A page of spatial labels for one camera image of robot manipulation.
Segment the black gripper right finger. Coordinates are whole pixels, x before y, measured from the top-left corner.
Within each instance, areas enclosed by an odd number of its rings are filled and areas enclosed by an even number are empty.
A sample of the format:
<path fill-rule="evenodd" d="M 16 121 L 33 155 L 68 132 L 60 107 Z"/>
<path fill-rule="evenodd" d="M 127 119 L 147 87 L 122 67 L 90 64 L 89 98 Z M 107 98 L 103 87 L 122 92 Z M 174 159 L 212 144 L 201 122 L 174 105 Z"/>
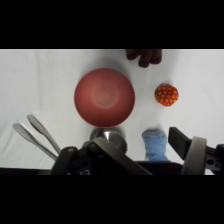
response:
<path fill-rule="evenodd" d="M 206 139 L 189 139 L 176 127 L 169 128 L 168 143 L 184 161 L 182 175 L 204 175 L 206 169 L 224 175 L 224 144 L 211 148 Z"/>

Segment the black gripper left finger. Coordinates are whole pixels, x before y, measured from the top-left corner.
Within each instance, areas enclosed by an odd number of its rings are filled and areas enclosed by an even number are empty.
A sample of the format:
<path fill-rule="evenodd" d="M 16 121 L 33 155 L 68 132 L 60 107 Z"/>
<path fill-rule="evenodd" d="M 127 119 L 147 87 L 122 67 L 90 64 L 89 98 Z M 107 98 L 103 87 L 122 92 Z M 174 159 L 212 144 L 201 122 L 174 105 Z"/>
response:
<path fill-rule="evenodd" d="M 64 148 L 50 174 L 150 175 L 150 172 L 100 137 L 85 142 L 81 149 Z"/>

